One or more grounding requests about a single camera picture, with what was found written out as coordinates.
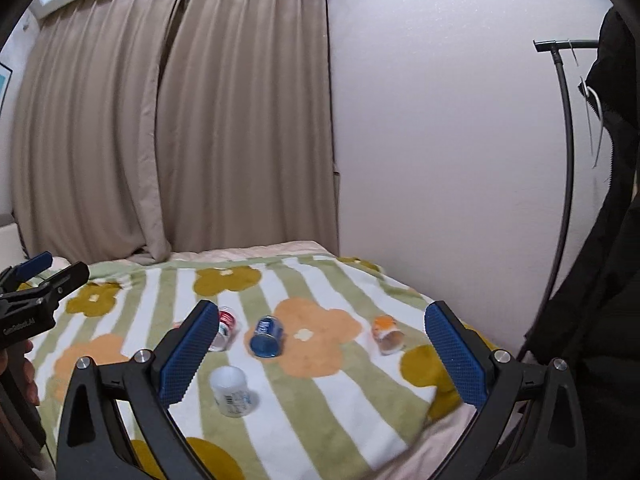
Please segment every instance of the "label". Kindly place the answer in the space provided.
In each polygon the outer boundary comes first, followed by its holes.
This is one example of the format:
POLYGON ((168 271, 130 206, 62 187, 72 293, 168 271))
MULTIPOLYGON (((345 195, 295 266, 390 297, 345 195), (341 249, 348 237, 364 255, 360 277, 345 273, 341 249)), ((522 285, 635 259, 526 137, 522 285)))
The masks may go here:
POLYGON ((218 393, 214 390, 214 398, 220 413, 226 416, 243 416, 251 410, 251 394, 248 390, 218 393))
POLYGON ((14 332, 18 332, 18 330, 22 330, 23 328, 27 328, 28 326, 31 326, 31 325, 34 325, 34 324, 36 324, 36 320, 33 319, 33 317, 31 317, 27 321, 15 324, 13 326, 10 326, 9 328, 5 328, 2 331, 2 333, 4 333, 4 335, 9 335, 9 334, 12 334, 14 332))
POLYGON ((226 344, 229 342, 229 338, 231 337, 231 330, 229 327, 220 321, 220 325, 218 327, 218 333, 216 334, 213 342, 209 346, 210 352, 222 352, 226 348, 226 344))
POLYGON ((271 320, 263 319, 255 329, 257 334, 271 334, 271 320))
POLYGON ((224 323, 228 326, 229 332, 233 332, 236 329, 236 318, 231 312, 228 310, 221 308, 219 310, 220 313, 220 323, 224 323))

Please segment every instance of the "black coat rack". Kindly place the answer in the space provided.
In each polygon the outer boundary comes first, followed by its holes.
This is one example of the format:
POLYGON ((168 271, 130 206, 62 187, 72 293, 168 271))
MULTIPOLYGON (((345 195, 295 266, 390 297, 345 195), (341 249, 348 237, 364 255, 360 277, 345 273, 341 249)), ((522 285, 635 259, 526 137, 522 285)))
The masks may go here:
POLYGON ((536 50, 538 52, 551 53, 551 57, 554 60, 554 65, 556 66, 556 72, 558 73, 560 95, 562 97, 562 109, 564 110, 564 136, 566 141, 566 179, 564 182, 564 205, 562 207, 562 221, 560 222, 560 234, 558 236, 558 244, 556 245, 556 254, 551 265, 551 272, 549 273, 549 279, 546 282, 545 291, 542 295, 542 301, 540 302, 540 307, 538 308, 536 319, 534 320, 531 328, 525 336, 524 345, 522 345, 520 352, 518 352, 518 361, 522 361, 524 359, 524 356, 529 349, 530 336, 535 332, 538 321, 540 320, 540 317, 542 315, 542 311, 551 298, 551 293, 554 290, 556 279, 558 278, 558 272, 560 271, 562 255, 564 254, 566 236, 569 231, 571 204, 574 200, 574 122, 571 115, 569 89, 566 84, 564 65, 562 64, 562 56, 560 55, 560 51, 566 49, 575 50, 578 48, 597 48, 598 40, 534 41, 533 45, 536 47, 536 50))

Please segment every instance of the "black coat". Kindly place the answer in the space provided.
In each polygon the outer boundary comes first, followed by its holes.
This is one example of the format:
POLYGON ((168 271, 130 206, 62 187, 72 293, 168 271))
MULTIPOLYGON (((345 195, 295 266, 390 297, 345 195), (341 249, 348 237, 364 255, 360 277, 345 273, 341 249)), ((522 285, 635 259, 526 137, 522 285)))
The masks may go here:
POLYGON ((612 140, 611 180, 574 266, 544 307, 529 349, 574 370, 589 478, 640 479, 640 194, 636 45, 611 9, 587 85, 599 95, 612 140))

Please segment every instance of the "red and white can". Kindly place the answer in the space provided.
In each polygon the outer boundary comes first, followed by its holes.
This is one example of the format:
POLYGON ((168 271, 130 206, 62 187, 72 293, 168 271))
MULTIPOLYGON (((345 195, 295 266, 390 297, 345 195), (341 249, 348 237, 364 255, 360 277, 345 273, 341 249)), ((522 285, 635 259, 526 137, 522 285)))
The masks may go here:
POLYGON ((233 337, 234 330, 236 329, 236 325, 238 322, 236 321, 236 316, 234 315, 234 311, 226 306, 221 306, 218 309, 220 313, 220 327, 218 329, 218 334, 216 338, 211 343, 209 347, 210 352, 222 352, 226 349, 226 346, 229 343, 229 340, 233 337))

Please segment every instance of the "curtain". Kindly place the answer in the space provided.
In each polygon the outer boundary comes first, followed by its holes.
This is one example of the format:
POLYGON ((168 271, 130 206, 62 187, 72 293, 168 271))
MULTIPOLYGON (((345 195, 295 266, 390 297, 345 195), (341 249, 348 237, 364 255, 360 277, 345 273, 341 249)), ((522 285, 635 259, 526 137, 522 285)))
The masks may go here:
POLYGON ((326 0, 190 0, 156 131, 175 251, 337 251, 326 0))
POLYGON ((15 111, 12 193, 30 255, 167 257, 159 65, 178 0, 78 0, 49 16, 15 111))

